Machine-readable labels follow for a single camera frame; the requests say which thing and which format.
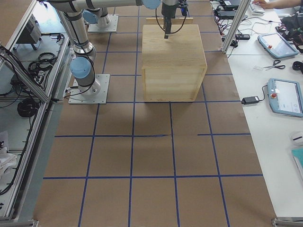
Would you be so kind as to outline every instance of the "floor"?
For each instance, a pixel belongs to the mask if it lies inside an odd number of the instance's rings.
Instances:
[[[41,227],[270,227],[275,217],[211,5],[190,1],[208,70],[193,103],[145,103],[142,25],[153,10],[108,9],[89,35],[106,105],[63,104],[34,219]]]

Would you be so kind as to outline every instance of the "metal bracket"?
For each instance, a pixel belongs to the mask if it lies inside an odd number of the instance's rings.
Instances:
[[[303,218],[275,218],[272,224],[274,227],[303,227]]]
[[[110,33],[117,32],[119,16],[116,14],[108,15],[111,23],[108,27],[98,27],[97,25],[89,25],[88,33]]]
[[[71,95],[69,97],[69,104],[106,104],[107,100],[107,92],[108,92],[108,85],[109,85],[109,74],[96,74],[96,79],[99,80],[101,84],[101,90],[96,95],[91,96],[83,96],[82,94],[75,95],[79,93],[79,90],[74,89],[71,92]],[[78,83],[76,80],[74,80],[73,86],[78,86]]]
[[[2,223],[0,227],[38,227],[39,222],[36,220],[30,220],[25,222],[9,222]]]

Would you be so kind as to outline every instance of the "screen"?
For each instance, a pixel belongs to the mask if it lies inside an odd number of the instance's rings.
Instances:
[[[278,34],[264,35],[262,38],[266,42],[266,46],[272,45],[270,49],[277,56],[293,53],[294,50],[283,40]]]
[[[302,113],[297,84],[276,80],[279,110]]]

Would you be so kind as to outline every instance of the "person's arm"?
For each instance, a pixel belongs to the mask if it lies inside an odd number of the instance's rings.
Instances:
[[[266,2],[265,0],[254,0],[252,3],[260,5],[264,9],[284,9],[301,5],[301,0],[276,0]]]

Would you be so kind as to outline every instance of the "wooden box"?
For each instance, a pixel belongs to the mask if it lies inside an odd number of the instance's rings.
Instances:
[[[142,61],[145,102],[194,101],[207,70],[198,25],[183,25],[168,39],[158,25],[144,25]]]

